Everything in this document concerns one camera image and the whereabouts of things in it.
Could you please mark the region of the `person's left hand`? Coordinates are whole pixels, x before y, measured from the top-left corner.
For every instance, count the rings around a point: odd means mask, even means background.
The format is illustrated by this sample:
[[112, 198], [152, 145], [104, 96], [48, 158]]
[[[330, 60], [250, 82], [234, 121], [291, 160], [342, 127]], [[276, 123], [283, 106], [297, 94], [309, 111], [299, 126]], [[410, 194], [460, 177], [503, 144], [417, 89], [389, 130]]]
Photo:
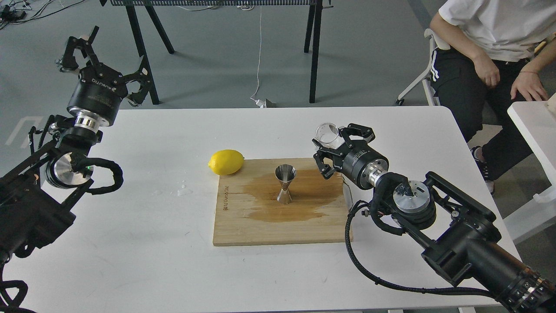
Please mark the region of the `person's left hand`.
[[526, 101], [546, 101], [549, 98], [539, 73], [534, 71], [520, 71], [517, 75], [510, 90], [510, 98], [516, 100], [518, 94]]

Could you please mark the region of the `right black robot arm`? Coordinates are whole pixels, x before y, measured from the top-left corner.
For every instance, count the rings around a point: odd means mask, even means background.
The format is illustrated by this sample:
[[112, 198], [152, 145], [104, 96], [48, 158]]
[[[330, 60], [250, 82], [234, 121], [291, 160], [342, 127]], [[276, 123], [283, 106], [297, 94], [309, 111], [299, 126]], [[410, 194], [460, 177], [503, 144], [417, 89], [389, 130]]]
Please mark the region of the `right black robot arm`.
[[[369, 146], [371, 127], [322, 123], [312, 142], [314, 160], [327, 180], [343, 174], [373, 198], [358, 200], [347, 214], [345, 244], [355, 267], [377, 285], [411, 293], [478, 295], [493, 298], [511, 313], [553, 313], [555, 287], [498, 245], [495, 214], [453, 184], [428, 172], [423, 182], [389, 170], [386, 157]], [[426, 289], [401, 286], [373, 275], [356, 258], [350, 239], [354, 216], [369, 216], [381, 230], [408, 234], [423, 260], [451, 284]]]

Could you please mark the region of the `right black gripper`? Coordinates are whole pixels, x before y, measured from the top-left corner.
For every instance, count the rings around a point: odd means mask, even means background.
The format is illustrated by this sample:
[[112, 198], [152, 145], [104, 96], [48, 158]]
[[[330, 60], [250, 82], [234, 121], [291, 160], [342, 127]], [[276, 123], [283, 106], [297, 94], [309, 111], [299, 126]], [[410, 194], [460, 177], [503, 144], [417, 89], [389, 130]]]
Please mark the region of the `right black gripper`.
[[361, 190], [370, 190], [389, 170], [387, 158], [369, 146], [376, 137], [373, 129], [350, 123], [339, 129], [339, 135], [343, 140], [334, 140], [332, 144], [312, 139], [317, 148], [313, 157], [320, 174], [328, 180], [340, 172]]

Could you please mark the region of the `person's right hand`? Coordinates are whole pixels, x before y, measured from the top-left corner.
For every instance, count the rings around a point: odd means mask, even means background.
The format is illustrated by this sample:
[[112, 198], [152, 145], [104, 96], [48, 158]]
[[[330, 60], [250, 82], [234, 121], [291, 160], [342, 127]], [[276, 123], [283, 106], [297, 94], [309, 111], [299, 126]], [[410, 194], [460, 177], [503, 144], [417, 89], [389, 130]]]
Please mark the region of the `person's right hand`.
[[500, 82], [500, 73], [498, 67], [493, 60], [486, 54], [481, 53], [473, 56], [471, 61], [474, 64], [474, 69], [478, 74], [479, 79], [488, 88], [495, 88]]

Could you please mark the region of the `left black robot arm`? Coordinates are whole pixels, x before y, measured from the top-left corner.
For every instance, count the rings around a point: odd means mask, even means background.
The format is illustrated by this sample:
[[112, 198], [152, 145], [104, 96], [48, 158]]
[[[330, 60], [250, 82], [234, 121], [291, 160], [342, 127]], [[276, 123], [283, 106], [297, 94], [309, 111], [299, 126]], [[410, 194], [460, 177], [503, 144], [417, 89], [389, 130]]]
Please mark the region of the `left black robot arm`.
[[123, 75], [100, 62], [87, 38], [70, 37], [57, 65], [77, 72], [78, 84], [68, 103], [70, 117], [52, 115], [42, 130], [29, 132], [30, 156], [1, 178], [1, 266], [12, 257], [28, 257], [53, 243], [75, 222], [71, 212], [86, 194], [121, 188], [121, 167], [107, 159], [90, 158], [103, 138], [101, 127], [112, 126], [123, 100], [136, 107], [153, 86], [147, 56], [134, 73]]

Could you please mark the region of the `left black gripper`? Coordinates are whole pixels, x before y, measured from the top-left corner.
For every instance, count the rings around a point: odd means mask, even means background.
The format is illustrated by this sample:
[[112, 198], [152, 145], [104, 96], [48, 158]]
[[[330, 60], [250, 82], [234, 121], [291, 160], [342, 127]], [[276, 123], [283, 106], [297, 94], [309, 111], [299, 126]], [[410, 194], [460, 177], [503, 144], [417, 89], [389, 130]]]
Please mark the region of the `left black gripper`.
[[[127, 75], [100, 62], [92, 48], [98, 31], [99, 26], [94, 26], [87, 38], [69, 37], [61, 59], [56, 61], [62, 73], [78, 73], [78, 85], [67, 105], [67, 111], [76, 117], [75, 126], [94, 133], [99, 127], [113, 125], [123, 99], [132, 107], [138, 107], [145, 101], [153, 85], [147, 56], [141, 56], [138, 70]], [[75, 58], [76, 50], [86, 60], [86, 66], [81, 69]], [[138, 83], [139, 89], [129, 93], [127, 83]]]

